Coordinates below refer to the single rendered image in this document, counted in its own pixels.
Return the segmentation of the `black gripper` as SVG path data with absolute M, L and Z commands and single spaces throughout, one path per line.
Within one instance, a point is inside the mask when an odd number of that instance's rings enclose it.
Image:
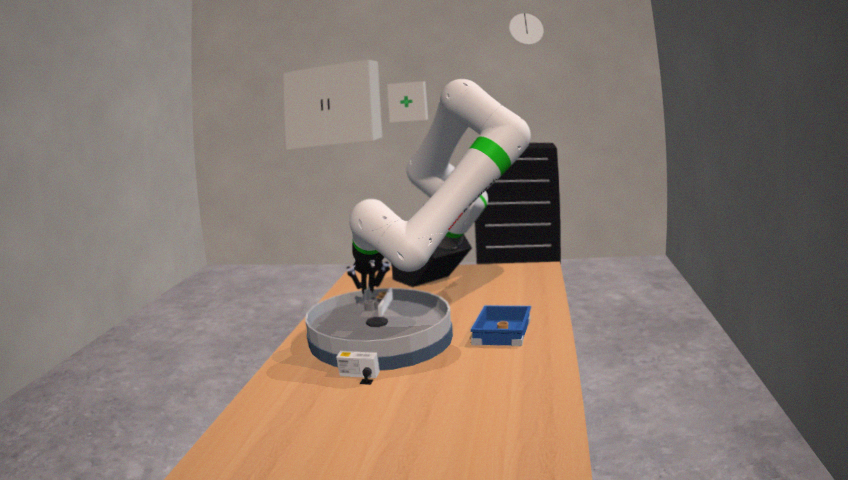
M 357 289 L 362 288 L 362 294 L 363 294 L 363 297 L 364 297 L 364 301 L 366 301 L 367 295 L 368 295 L 368 299 L 371 300 L 372 293 L 374 291 L 374 287 L 380 286 L 384 276 L 390 270 L 390 266 L 389 266 L 389 262 L 383 263 L 383 261 L 381 261 L 380 263 L 376 264 L 374 268 L 372 268 L 371 266 L 362 265 L 355 260 L 354 266 L 351 267 L 351 268 L 350 268 L 350 266 L 348 266 L 348 267 L 346 267 L 346 269 L 347 269 L 348 276 L 350 276 L 352 278 L 356 288 Z M 358 279 L 358 277 L 355 273 L 355 270 L 361 274 L 361 282 L 359 281 L 359 279 Z M 372 272 L 366 272 L 366 271 L 372 271 Z M 378 271 L 378 273 L 375 277 L 375 273 L 377 271 Z M 369 275 L 369 278 L 368 278 L 368 288 L 367 288 L 367 275 L 368 274 L 370 274 L 370 275 Z M 371 277 L 374 277 L 375 281 L 374 281 L 374 278 L 371 278 Z

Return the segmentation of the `blue crate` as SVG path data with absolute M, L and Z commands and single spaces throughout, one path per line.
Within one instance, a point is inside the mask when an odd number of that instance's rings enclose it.
M 522 346 L 530 310 L 531 306 L 484 305 L 470 329 L 471 345 Z M 508 329 L 495 329 L 501 321 L 508 322 Z

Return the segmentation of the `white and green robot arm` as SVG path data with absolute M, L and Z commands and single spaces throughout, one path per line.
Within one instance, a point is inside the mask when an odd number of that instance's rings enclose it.
M 454 168 L 450 159 L 468 127 L 479 137 Z M 466 79 L 448 83 L 425 139 L 407 164 L 409 180 L 430 199 L 408 221 L 378 200 L 358 203 L 349 219 L 355 260 L 373 268 L 385 257 L 411 272 L 422 268 L 436 248 L 457 249 L 487 206 L 486 190 L 525 151 L 530 138 L 527 123 L 477 84 Z

